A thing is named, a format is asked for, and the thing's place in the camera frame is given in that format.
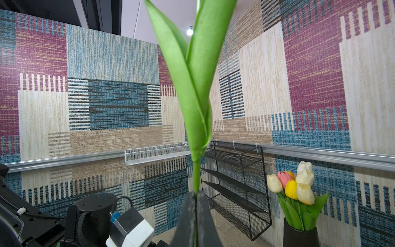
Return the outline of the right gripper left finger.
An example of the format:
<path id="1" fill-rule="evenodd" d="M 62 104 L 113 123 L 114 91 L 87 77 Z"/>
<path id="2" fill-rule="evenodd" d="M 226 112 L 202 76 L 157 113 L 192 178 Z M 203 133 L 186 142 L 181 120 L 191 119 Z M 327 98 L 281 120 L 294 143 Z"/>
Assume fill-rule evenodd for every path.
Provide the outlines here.
<path id="1" fill-rule="evenodd" d="M 194 247 L 196 233 L 196 197 L 193 191 L 186 195 L 185 203 L 181 210 L 179 223 L 171 247 Z"/>

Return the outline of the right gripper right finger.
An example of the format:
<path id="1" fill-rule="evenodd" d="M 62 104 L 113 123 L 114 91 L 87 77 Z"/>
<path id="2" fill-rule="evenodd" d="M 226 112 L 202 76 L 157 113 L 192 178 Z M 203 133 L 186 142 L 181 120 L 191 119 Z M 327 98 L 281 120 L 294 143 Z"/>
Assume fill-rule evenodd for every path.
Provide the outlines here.
<path id="1" fill-rule="evenodd" d="M 196 196 L 196 240 L 197 247 L 221 247 L 219 235 L 203 191 Z"/>

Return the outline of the black cylindrical vase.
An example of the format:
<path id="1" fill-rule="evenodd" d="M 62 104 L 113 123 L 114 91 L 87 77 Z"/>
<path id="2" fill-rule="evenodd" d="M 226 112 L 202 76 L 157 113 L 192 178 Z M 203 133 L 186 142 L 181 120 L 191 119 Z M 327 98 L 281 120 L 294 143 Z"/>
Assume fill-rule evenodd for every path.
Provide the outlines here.
<path id="1" fill-rule="evenodd" d="M 320 247 L 318 230 L 300 231 L 291 227 L 286 218 L 283 227 L 283 247 Z"/>

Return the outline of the light pink tulip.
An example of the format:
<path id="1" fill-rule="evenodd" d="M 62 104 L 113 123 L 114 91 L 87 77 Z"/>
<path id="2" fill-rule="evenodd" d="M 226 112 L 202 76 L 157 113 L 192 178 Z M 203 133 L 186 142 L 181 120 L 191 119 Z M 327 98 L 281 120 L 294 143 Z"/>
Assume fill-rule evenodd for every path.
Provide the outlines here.
<path id="1" fill-rule="evenodd" d="M 298 173 L 296 183 L 298 200 L 306 205 L 313 205 L 315 202 L 315 196 L 311 187 L 314 184 L 314 174 L 307 169 L 303 170 Z"/>

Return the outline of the cream yellow tulip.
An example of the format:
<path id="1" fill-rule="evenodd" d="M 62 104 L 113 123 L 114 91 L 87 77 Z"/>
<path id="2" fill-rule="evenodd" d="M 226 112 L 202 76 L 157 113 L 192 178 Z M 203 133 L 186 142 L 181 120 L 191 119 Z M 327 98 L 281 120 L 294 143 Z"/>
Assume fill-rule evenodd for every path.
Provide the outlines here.
<path id="1" fill-rule="evenodd" d="M 213 134 L 210 90 L 236 1 L 197 1 L 190 41 L 151 1 L 145 2 L 173 81 L 193 162 L 192 190 L 198 193 L 201 158 Z"/>

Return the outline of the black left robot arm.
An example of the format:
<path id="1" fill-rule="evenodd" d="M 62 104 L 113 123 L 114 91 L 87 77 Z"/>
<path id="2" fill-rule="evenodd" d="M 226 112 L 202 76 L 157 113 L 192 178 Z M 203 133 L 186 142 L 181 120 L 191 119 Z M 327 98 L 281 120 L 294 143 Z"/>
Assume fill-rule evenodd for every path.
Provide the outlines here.
<path id="1" fill-rule="evenodd" d="M 6 184 L 1 165 L 2 247 L 104 247 L 111 228 L 111 193 L 90 195 L 72 204 L 66 218 L 42 213 Z"/>

